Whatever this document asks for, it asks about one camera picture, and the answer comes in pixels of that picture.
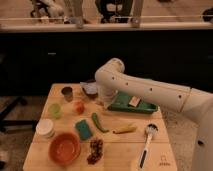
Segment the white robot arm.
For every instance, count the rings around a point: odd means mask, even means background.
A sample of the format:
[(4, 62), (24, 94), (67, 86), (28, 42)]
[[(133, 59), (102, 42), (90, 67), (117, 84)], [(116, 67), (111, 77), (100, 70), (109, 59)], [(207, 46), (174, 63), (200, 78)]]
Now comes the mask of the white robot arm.
[(181, 113), (198, 125), (191, 171), (213, 171), (213, 93), (126, 75), (124, 63), (112, 58), (95, 72), (99, 99), (109, 106), (118, 91)]

